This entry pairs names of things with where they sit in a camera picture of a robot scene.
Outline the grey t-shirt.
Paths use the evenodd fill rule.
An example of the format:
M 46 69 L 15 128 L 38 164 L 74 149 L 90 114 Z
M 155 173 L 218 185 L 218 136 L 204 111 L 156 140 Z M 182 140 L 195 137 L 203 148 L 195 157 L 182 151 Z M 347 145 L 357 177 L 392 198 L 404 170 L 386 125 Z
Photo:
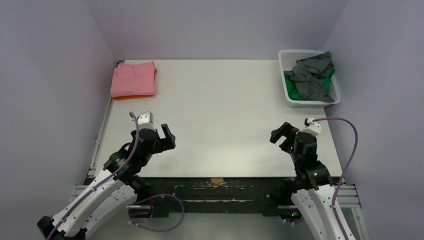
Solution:
M 291 70 L 283 72 L 290 99 L 333 103 L 331 78 L 335 74 L 331 52 L 299 59 Z

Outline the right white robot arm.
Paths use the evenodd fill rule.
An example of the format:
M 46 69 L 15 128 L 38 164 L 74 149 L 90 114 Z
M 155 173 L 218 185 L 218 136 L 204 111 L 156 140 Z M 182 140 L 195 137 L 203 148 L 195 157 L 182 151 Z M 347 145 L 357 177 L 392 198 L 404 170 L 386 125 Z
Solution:
M 318 159 L 317 136 L 321 125 L 307 118 L 305 128 L 288 122 L 271 131 L 270 142 L 284 141 L 279 148 L 292 159 L 296 176 L 284 180 L 278 197 L 299 210 L 316 240 L 355 239 L 337 200 L 339 184 L 334 184 L 327 167 Z

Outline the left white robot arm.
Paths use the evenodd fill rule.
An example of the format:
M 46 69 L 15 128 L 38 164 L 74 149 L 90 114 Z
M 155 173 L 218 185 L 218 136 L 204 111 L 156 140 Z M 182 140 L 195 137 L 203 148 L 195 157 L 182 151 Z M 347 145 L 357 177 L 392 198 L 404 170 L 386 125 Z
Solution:
M 161 125 L 161 138 L 151 122 L 138 123 L 132 140 L 112 153 L 94 180 L 67 207 L 44 216 L 37 227 L 46 240 L 86 240 L 108 218 L 131 204 L 151 204 L 151 186 L 138 173 L 151 157 L 176 147 L 169 126 Z

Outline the green t-shirt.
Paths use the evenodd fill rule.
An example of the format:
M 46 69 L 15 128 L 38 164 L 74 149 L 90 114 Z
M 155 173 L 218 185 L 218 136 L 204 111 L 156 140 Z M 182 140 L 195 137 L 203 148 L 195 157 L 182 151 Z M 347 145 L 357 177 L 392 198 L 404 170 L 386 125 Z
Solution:
M 330 88 L 335 72 L 333 69 L 327 76 L 317 76 L 311 73 L 306 75 L 306 80 L 303 78 L 299 80 L 299 76 L 292 71 L 284 71 L 284 81 L 289 98 L 298 101 L 333 103 L 335 100 L 330 95 Z

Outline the brown tape piece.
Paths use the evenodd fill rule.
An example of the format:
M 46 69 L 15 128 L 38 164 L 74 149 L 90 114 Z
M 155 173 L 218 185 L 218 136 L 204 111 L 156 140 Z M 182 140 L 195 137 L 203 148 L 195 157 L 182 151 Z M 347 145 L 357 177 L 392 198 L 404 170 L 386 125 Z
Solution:
M 225 180 L 222 177 L 212 177 L 210 182 L 212 185 L 221 185 L 225 182 Z

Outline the white plastic basket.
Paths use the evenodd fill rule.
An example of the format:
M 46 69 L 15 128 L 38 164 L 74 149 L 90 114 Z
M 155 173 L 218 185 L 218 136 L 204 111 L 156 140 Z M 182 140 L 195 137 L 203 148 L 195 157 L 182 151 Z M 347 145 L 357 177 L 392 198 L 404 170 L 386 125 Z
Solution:
M 336 105 L 341 101 L 341 94 L 339 91 L 339 82 L 337 76 L 333 74 L 329 81 L 329 95 L 334 102 L 323 101 L 308 101 L 308 100 L 295 100 L 290 98 L 287 83 L 284 77 L 284 71 L 290 71 L 296 66 L 296 61 L 314 57 L 323 54 L 320 50 L 310 49 L 288 49 L 281 50 L 278 53 L 278 61 L 282 78 L 282 85 L 284 88 L 284 96 L 286 98 L 286 105 L 289 108 L 324 108 L 329 105 Z

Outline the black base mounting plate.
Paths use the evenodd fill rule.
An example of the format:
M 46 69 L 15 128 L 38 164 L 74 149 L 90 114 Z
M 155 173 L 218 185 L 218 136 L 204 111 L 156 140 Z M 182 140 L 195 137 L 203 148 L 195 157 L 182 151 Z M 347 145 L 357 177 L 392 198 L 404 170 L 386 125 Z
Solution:
M 146 177 L 150 194 L 165 194 L 152 203 L 133 203 L 125 208 L 135 219 L 167 218 L 170 214 L 260 214 L 264 217 L 299 219 L 289 198 L 279 198 L 284 180 L 293 177 L 228 177 L 211 184 L 204 177 Z

